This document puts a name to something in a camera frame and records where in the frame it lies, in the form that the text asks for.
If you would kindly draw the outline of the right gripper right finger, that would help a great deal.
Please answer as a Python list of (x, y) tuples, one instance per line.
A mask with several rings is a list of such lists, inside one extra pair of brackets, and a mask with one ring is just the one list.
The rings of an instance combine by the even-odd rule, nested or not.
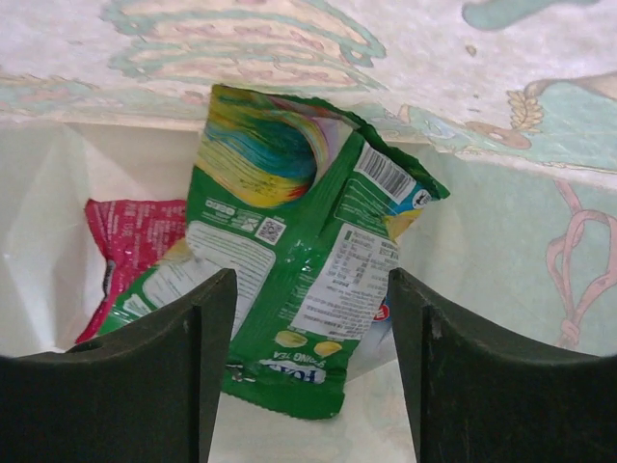
[(614, 357), (512, 332), (403, 269), (388, 298), (418, 461), (615, 460)]

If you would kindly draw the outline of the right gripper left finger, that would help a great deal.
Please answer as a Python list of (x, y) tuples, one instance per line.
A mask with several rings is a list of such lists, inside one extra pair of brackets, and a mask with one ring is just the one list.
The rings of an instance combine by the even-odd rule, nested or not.
[(204, 462), (235, 315), (224, 269), (65, 353), (1, 361), (5, 462)]

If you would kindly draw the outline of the green spring tea candy bag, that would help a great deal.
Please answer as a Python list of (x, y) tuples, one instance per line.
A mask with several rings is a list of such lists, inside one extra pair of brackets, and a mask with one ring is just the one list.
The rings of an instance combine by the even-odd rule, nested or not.
[(185, 234), (115, 301), (109, 333), (221, 269), (237, 299), (223, 390), (303, 420), (337, 415), (384, 303), (397, 238), (447, 189), (319, 98), (212, 88)]

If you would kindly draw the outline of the green floral paper bag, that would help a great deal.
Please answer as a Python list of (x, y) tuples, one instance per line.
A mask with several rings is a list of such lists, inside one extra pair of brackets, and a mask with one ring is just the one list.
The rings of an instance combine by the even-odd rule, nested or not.
[(102, 294), (86, 200), (186, 195), (212, 85), (317, 96), (449, 190), (402, 266), (526, 337), (616, 352), (612, 1), (5, 1), (1, 353)]

